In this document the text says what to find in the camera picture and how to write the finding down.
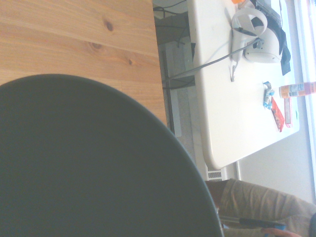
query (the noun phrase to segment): person's leg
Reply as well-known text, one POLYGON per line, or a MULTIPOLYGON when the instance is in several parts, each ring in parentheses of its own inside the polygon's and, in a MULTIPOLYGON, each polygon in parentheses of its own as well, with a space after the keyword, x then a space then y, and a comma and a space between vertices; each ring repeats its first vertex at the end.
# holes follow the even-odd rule
POLYGON ((208 187, 209 192, 211 193, 211 196, 213 198, 213 201, 215 203, 215 206, 219 208, 221 198, 223 196, 224 188, 227 184, 228 180, 224 181, 206 181, 206 185, 208 187))
POLYGON ((267 221, 314 213, 315 205, 293 195, 234 179, 227 182, 219 203, 219 215, 267 221))

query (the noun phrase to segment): orange object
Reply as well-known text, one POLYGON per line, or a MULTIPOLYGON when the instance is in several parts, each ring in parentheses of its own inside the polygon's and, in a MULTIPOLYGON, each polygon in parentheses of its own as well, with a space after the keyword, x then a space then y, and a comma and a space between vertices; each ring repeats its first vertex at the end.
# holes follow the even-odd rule
POLYGON ((281 110, 278 108, 276 101, 272 97, 272 114, 273 117, 275 117, 276 125, 279 130, 279 132, 282 132, 283 126, 284 126, 284 117, 281 113, 281 110))
POLYGON ((237 3, 240 3, 240 2, 243 2, 245 0, 232 0, 233 4, 237 4, 237 3))
POLYGON ((282 98, 305 96, 316 93, 316 81, 305 82, 292 85, 284 85, 279 88, 279 93, 282 98))

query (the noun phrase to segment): wall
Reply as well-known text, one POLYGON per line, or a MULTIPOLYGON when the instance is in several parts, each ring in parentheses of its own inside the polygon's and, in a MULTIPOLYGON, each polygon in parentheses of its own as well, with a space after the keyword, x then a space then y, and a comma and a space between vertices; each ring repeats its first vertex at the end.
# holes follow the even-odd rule
MULTIPOLYGON (((297 82, 303 81, 293 0, 287 1, 292 59, 297 82)), ((306 105, 298 98, 300 131, 239 161, 241 179, 316 203, 306 105)))

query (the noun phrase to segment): person's hand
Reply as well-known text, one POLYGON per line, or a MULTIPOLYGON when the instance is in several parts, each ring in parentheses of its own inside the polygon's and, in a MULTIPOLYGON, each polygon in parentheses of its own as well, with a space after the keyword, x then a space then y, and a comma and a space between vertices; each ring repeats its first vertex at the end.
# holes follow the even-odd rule
POLYGON ((274 236, 281 236, 281 237, 301 237, 296 233, 293 233, 290 231, 282 231, 275 228, 262 228, 261 232, 265 234, 271 234, 274 236))

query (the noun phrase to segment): red snack wrapper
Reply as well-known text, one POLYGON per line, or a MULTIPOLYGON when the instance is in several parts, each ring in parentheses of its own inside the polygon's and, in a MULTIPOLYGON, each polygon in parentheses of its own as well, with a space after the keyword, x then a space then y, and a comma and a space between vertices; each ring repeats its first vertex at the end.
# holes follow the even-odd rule
POLYGON ((276 101, 272 97, 272 114, 275 117, 276 125, 279 130, 279 132, 282 132, 283 126, 284 126, 284 117, 281 113, 281 110, 278 108, 276 101))

